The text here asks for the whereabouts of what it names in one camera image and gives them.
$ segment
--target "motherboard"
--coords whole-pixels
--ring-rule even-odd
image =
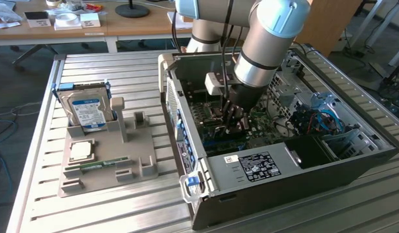
[[[191,102],[190,110],[208,156],[271,145],[288,135],[276,129],[263,103],[250,111],[250,130],[231,138],[216,136],[219,130],[224,128],[219,100]]]

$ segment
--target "hard drive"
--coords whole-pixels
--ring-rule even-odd
[[[70,126],[80,125],[84,132],[94,132],[106,129],[106,122],[115,120],[108,82],[63,83],[54,94],[63,105]]]

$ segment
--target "white box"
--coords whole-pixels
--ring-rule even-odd
[[[58,25],[58,23],[55,22],[55,23],[54,23],[54,29],[55,29],[56,31],[62,31],[62,30],[83,29],[83,27],[82,27],[82,24],[80,24],[80,23],[76,23],[76,24],[72,24],[72,25],[68,25],[68,26],[60,26],[60,25]]]
[[[100,27],[100,20],[98,13],[80,14],[80,22],[83,28]]]
[[[24,17],[28,21],[31,28],[51,26],[48,13],[44,11],[24,12]]]
[[[48,18],[43,19],[28,19],[28,24],[31,28],[38,28],[38,27],[48,27],[51,26],[51,22]]]

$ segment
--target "black lamp base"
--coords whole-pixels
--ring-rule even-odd
[[[150,13],[150,10],[147,7],[140,6],[140,5],[135,5],[134,4],[134,8],[130,8],[128,4],[120,5],[116,7],[116,14],[119,16],[123,16],[126,18],[140,18],[147,16]]]

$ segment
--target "robotic arm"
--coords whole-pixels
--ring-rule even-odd
[[[187,52],[211,52],[220,51],[220,37],[224,24],[207,20],[194,20],[192,38],[188,42]],[[240,27],[235,26],[231,37],[238,38]],[[243,27],[240,39],[244,40],[248,33],[248,26]]]
[[[180,15],[196,20],[190,43],[218,43],[220,35],[212,33],[212,22],[250,26],[235,64],[238,84],[231,85],[222,109],[227,121],[224,131],[230,133],[240,122],[247,122],[247,113],[256,105],[303,29],[310,4],[307,0],[176,0],[176,9]]]

